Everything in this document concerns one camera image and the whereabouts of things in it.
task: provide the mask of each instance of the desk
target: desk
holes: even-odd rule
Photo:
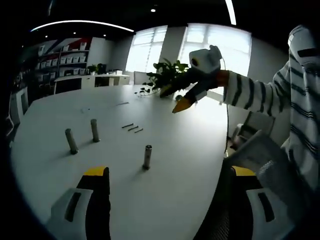
[[[100,75],[70,75],[59,77],[54,80],[54,94],[56,94],[57,82],[81,79],[81,89],[90,89],[95,87],[96,78],[109,78],[109,85],[128,85],[130,82],[129,75],[123,74],[100,74]]]
[[[84,172],[110,170],[113,240],[192,240],[213,199],[227,137],[225,105],[205,97],[173,114],[176,102],[137,97],[141,85],[64,92],[30,106],[12,145],[13,171],[35,215],[46,223],[51,206]],[[92,143],[90,120],[101,141]],[[143,131],[121,127],[134,123]],[[79,148],[70,155],[65,129]],[[152,145],[143,172],[145,146]]]

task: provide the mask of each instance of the robotic arm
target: robotic arm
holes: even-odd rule
[[[191,107],[207,95],[209,89],[217,88],[217,73],[221,69],[222,58],[217,46],[210,45],[210,49],[200,49],[189,54],[191,67],[179,79],[163,91],[160,97],[168,96],[175,91],[186,88],[190,84],[197,84],[190,89],[185,96],[177,102],[173,113],[178,113]]]

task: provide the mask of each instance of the window blinds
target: window blinds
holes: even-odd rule
[[[146,73],[156,71],[153,64],[159,61],[167,27],[159,26],[136,33],[129,50],[126,71]]]

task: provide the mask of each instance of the black cable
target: black cable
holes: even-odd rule
[[[226,104],[226,141],[225,141],[224,153],[226,153],[227,151],[228,138],[229,138],[229,112],[228,112],[228,105]]]

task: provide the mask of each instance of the ceiling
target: ceiling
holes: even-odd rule
[[[311,14],[315,9],[304,0],[295,4],[288,0],[232,0],[236,27],[247,30],[283,51],[288,50],[290,30],[301,20],[316,18]],[[61,20],[91,20],[119,25],[135,31],[169,25],[186,26],[187,23],[208,23],[230,25],[225,0],[42,0],[19,3],[17,14],[20,18],[16,29],[22,34],[20,45],[31,45],[48,39],[67,37],[103,37],[117,40],[131,35],[129,31],[89,23],[63,23],[47,26],[38,31],[31,29],[42,24]]]

